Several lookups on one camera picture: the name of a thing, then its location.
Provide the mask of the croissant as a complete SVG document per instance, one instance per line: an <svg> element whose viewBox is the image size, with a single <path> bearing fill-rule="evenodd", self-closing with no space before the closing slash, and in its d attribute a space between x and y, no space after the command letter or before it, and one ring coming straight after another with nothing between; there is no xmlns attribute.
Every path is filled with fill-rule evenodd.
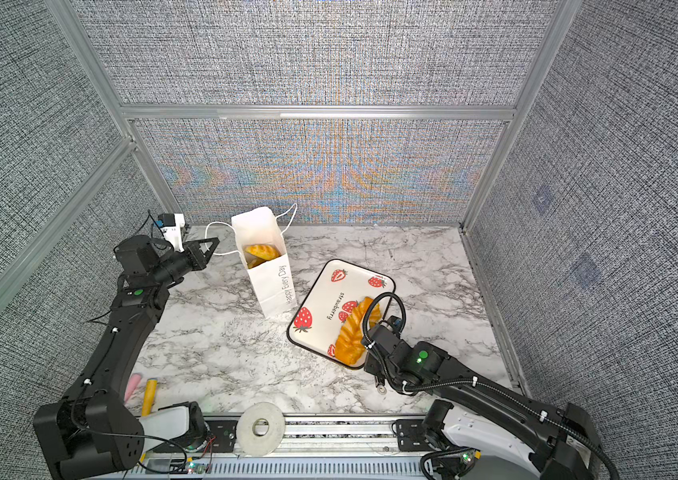
<svg viewBox="0 0 678 480"><path fill-rule="evenodd" d="M245 247L245 252L251 256L251 259L247 262L249 269L254 269L281 256L280 251L275 246L269 244L249 245Z"/></svg>

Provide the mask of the white paper gift bag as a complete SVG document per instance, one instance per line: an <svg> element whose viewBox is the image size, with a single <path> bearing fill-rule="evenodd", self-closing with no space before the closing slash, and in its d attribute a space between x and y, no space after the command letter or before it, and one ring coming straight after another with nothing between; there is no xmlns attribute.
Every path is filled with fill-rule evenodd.
<svg viewBox="0 0 678 480"><path fill-rule="evenodd" d="M205 228L205 233L211 226L224 226L232 230L235 249L215 253L215 256L235 255L240 259L265 317L278 316L296 307L284 234L297 211L297 203L278 215L269 207L258 207L233 216L230 223L214 221ZM274 251L277 256L271 260L262 259L261 263L249 268L250 264L260 260L252 253L252 247L264 247L267 252Z"/></svg>

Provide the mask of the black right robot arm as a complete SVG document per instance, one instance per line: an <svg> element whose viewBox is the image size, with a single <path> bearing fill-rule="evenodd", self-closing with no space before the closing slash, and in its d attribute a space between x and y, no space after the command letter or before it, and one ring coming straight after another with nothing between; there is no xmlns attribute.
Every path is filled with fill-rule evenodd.
<svg viewBox="0 0 678 480"><path fill-rule="evenodd" d="M371 319L384 299L400 300L393 292L381 293L360 321L365 370L401 395L433 396L422 423L431 448L419 460L425 478L459 479L481 454L500 457L538 479L593 479L595 462L610 478L619 478L584 409L573 403L560 409L518 394L432 343L409 345L401 337L405 313Z"/></svg>

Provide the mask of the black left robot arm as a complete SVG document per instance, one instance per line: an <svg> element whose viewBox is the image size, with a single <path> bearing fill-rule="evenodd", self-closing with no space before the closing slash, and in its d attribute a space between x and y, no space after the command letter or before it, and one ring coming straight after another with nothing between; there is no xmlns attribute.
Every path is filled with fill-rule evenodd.
<svg viewBox="0 0 678 480"><path fill-rule="evenodd" d="M195 402L178 404L177 433L152 435L125 406L124 393L147 337L160 321L172 287L206 268L219 240L191 240L182 251L170 242L134 235L114 248L122 267L109 320L81 374L62 398L38 408L33 428L55 479L84 479L127 471L148 450L148 441L179 451L198 446L208 427Z"/></svg>

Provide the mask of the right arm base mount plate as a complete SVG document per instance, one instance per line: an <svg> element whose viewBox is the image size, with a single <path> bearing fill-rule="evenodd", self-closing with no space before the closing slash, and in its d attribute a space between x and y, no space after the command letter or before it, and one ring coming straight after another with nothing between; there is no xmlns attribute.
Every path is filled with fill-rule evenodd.
<svg viewBox="0 0 678 480"><path fill-rule="evenodd" d="M392 424L392 431L401 452L430 452L434 450L427 441L422 419L398 419Z"/></svg>

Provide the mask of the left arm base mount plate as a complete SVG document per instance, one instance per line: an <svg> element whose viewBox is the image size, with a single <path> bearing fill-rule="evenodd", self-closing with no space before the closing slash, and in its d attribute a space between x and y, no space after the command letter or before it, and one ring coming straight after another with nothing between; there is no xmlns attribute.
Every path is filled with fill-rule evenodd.
<svg viewBox="0 0 678 480"><path fill-rule="evenodd" d="M236 419L192 420L188 431L174 441L187 452L231 453L236 443Z"/></svg>

